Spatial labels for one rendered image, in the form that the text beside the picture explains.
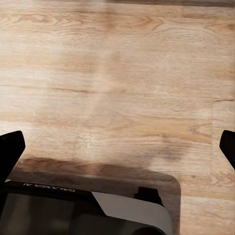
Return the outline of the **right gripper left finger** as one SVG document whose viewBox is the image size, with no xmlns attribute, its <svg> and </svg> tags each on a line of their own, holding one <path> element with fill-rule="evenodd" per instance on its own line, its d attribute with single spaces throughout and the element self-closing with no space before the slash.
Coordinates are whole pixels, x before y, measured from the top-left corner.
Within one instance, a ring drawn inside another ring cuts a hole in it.
<svg viewBox="0 0 235 235">
<path fill-rule="evenodd" d="M 23 133 L 18 130 L 0 135 L 0 188 L 25 149 Z"/>
</svg>

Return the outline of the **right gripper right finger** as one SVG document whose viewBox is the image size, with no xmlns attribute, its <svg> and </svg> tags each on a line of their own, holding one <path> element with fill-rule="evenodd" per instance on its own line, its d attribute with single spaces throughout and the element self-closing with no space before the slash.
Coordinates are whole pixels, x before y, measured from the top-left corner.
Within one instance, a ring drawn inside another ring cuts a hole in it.
<svg viewBox="0 0 235 235">
<path fill-rule="evenodd" d="M 235 132 L 224 130 L 219 147 L 235 170 Z"/>
</svg>

